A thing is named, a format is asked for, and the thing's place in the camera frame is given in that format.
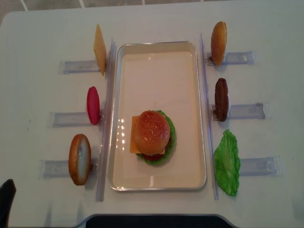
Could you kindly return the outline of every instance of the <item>tabletop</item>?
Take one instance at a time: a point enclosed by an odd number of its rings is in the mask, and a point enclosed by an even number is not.
[[[300,0],[235,0],[8,14],[0,27],[0,183],[12,178],[17,188],[9,225],[72,227],[99,214],[194,214],[219,215],[237,227],[303,227],[303,8]],[[49,112],[85,112],[92,85],[102,105],[105,102],[106,80],[100,73],[58,73],[61,60],[95,58],[97,23],[107,50],[112,38],[118,48],[130,43],[192,42],[202,82],[200,34],[210,51],[213,27],[221,20],[228,28],[228,51],[255,50],[258,63],[251,70],[208,68],[207,74],[236,75],[239,84],[229,85],[236,103],[269,102],[269,122],[248,122],[246,132],[232,128],[241,158],[280,156],[283,176],[240,177],[235,198],[220,190],[220,198],[214,200],[204,127],[207,182],[197,191],[121,193],[106,184],[104,201],[96,202],[96,177],[82,187],[70,178],[39,178],[40,160],[67,160],[77,133],[89,138],[93,157],[99,155],[100,128],[47,126]],[[200,90],[204,99],[203,87]]]

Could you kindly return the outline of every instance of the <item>green lettuce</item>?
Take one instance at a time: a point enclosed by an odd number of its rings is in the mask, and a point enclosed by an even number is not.
[[[164,161],[166,161],[171,156],[173,148],[174,148],[174,144],[175,144],[175,127],[174,127],[171,119],[169,117],[167,117],[167,115],[163,111],[158,110],[157,112],[164,115],[169,124],[170,139],[169,139],[169,143],[167,144],[167,146],[165,148],[165,154],[156,161],[147,160],[141,154],[137,154],[137,156],[141,157],[149,165],[160,165],[160,164],[164,163]]]
[[[236,196],[239,187],[239,169],[241,161],[238,157],[237,138],[229,131],[214,152],[215,178],[218,185],[230,196]]]

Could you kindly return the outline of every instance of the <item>tray rim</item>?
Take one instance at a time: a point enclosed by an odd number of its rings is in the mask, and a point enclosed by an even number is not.
[[[116,94],[116,78],[117,78],[117,69],[118,69],[118,58],[119,58],[119,53],[122,50],[122,48],[127,47],[127,46],[141,46],[141,45],[158,45],[158,44],[172,44],[172,43],[188,43],[193,46],[195,50],[195,65],[196,65],[196,75],[197,75],[197,87],[198,87],[198,95],[199,95],[199,120],[200,120],[200,130],[201,130],[201,137],[202,137],[202,153],[203,153],[203,158],[204,158],[204,166],[205,166],[205,175],[203,177],[202,184],[198,187],[195,188],[117,188],[111,184],[109,181],[109,169],[110,169],[110,159],[111,159],[111,143],[112,143],[112,136],[114,134],[113,132],[113,121],[114,121],[114,108],[115,108],[115,94]],[[111,116],[111,131],[110,131],[110,141],[109,141],[109,158],[108,158],[108,165],[107,165],[107,182],[108,185],[110,186],[111,189],[117,191],[117,192],[127,192],[127,191],[194,191],[194,190],[200,190],[202,187],[205,186],[206,181],[207,181],[207,167],[206,167],[206,155],[205,155],[205,143],[204,143],[204,131],[203,131],[203,120],[202,120],[202,108],[201,108],[201,94],[200,94],[200,76],[199,76],[199,66],[198,66],[198,56],[197,56],[197,50],[195,46],[193,45],[192,42],[190,41],[173,41],[173,42],[156,42],[156,43],[136,43],[136,44],[124,44],[122,45],[117,52],[117,57],[116,57],[116,71],[115,71],[115,79],[114,79],[114,99],[113,99],[113,104],[112,104],[112,116]]]

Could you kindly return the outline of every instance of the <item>red tomato slice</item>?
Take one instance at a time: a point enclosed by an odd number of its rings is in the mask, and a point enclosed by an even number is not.
[[[89,88],[87,92],[86,108],[91,124],[97,125],[100,120],[100,104],[95,86]]]
[[[164,154],[156,154],[156,155],[153,155],[153,156],[148,156],[148,155],[145,155],[142,153],[142,156],[149,160],[149,161],[156,161],[156,160],[159,160],[160,158],[162,158],[164,156]]]

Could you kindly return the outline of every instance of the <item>tray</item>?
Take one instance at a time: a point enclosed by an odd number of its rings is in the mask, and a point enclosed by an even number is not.
[[[145,110],[164,111],[176,129],[173,156],[157,167],[129,152],[132,116]],[[205,184],[197,55],[192,43],[122,46],[112,113],[107,172],[112,189],[197,190]]]

